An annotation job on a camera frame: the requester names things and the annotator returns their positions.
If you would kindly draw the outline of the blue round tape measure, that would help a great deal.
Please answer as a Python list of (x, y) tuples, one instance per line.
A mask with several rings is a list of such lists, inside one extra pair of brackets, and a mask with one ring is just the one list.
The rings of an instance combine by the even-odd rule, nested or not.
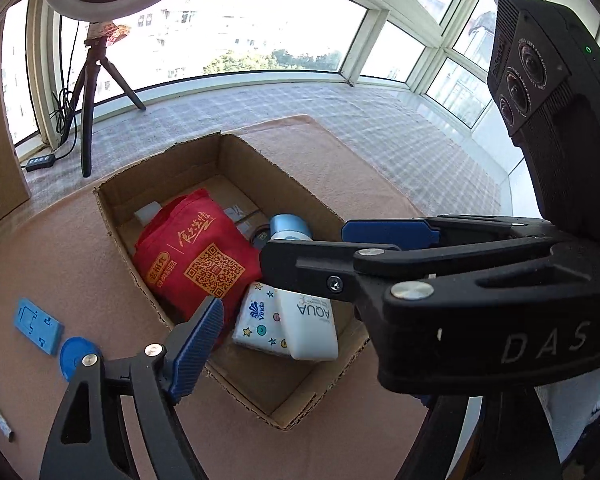
[(100, 356), (102, 352), (96, 344), (83, 337), (71, 337), (62, 344), (59, 352), (59, 367), (66, 382), (70, 382), (84, 356), (89, 354)]

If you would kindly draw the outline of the patterned tissue pack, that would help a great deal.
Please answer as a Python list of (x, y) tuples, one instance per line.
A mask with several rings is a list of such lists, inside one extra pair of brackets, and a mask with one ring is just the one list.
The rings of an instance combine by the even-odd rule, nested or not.
[(260, 282), (249, 286), (238, 313), (232, 341), (251, 350), (290, 356), (273, 287)]

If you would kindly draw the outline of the small white bottle in box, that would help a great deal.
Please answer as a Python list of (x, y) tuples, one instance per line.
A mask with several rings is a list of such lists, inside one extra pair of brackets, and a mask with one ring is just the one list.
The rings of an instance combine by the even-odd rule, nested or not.
[(134, 218), (141, 226), (148, 226), (153, 218), (160, 212), (162, 206), (158, 202), (150, 202), (134, 212)]

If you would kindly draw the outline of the white sunscreen bottle blue cap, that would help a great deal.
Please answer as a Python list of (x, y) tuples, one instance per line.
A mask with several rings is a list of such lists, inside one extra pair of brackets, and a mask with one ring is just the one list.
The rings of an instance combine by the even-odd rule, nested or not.
[[(270, 240), (312, 240), (304, 220), (276, 214), (270, 221)], [(338, 340), (329, 299), (291, 292), (275, 285), (278, 313), (291, 357), (298, 361), (335, 361)]]

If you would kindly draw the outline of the red fabric bag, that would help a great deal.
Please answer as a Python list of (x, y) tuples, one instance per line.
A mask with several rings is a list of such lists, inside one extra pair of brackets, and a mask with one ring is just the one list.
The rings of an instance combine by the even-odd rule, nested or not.
[(140, 233), (132, 261), (175, 322), (189, 320), (208, 296), (221, 300), (224, 335), (245, 291), (261, 277), (259, 251), (204, 188), (160, 210)]

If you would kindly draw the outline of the cardboard box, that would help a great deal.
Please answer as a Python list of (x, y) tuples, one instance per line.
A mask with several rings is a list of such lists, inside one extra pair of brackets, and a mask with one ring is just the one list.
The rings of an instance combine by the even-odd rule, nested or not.
[(212, 133), (178, 143), (97, 185), (109, 234), (132, 279), (164, 325), (188, 320), (204, 298), (218, 297), (225, 315), (210, 375), (240, 404), (271, 426), (288, 430), (312, 411), (366, 345), (352, 304), (334, 301), (339, 356), (310, 363), (273, 356), (283, 341), (277, 318), (247, 310), (250, 350), (230, 340), (242, 298), (260, 276), (252, 233), (276, 214), (296, 214), (316, 240), (336, 240), (341, 219), (297, 180), (236, 134)]

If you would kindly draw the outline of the blue phone stand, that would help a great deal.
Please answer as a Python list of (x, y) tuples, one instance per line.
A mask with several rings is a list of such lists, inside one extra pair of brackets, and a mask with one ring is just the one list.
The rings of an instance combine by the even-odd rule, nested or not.
[(14, 326), (36, 348), (48, 356), (56, 356), (64, 326), (27, 298), (18, 300)]

